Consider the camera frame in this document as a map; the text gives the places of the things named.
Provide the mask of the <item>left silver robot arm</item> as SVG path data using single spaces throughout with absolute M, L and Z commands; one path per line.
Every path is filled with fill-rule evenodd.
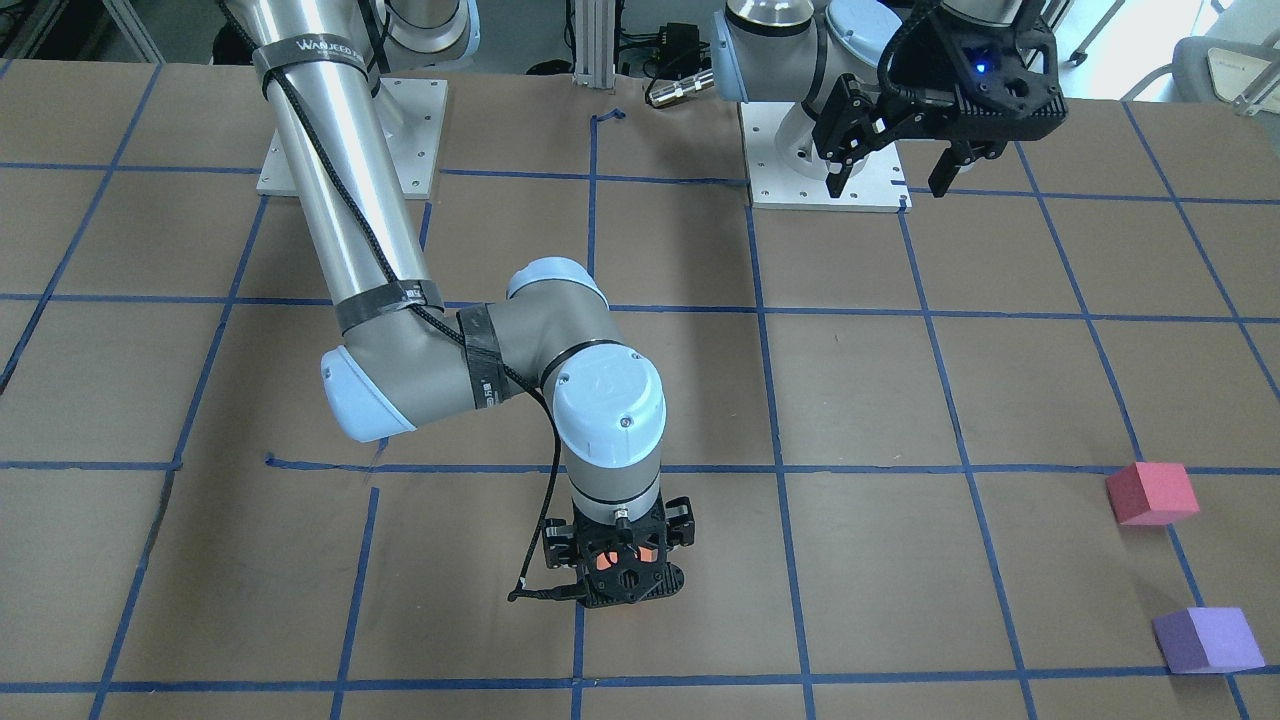
M 896 145 L 943 142 L 929 191 L 1068 119 L 1042 1 L 728 1 L 712 69 L 755 204 L 902 211 Z

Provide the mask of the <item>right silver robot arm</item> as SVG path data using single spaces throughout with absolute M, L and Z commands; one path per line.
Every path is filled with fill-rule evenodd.
M 655 364 L 631 347 L 593 274 L 577 260 L 532 259 L 495 302 L 445 304 L 443 274 L 466 255 L 494 258 L 483 232 L 535 240 L 535 222 L 497 219 L 497 195 L 470 202 L 475 222 L 448 220 L 426 238 L 410 224 L 412 151 L 425 122 L 402 70 L 452 64 L 477 41 L 477 9 L 457 1 L 433 18 L 396 1 L 220 1 L 276 118 L 340 343 L 320 361 L 326 401 L 358 442 L 389 439 L 527 396 L 553 434 L 550 477 L 568 477 L 573 514 L 541 515 L 532 544 L 567 585 L 511 600 L 571 600 L 590 609 L 677 594 L 671 560 L 695 538 L 691 503 L 664 500 L 667 402 Z

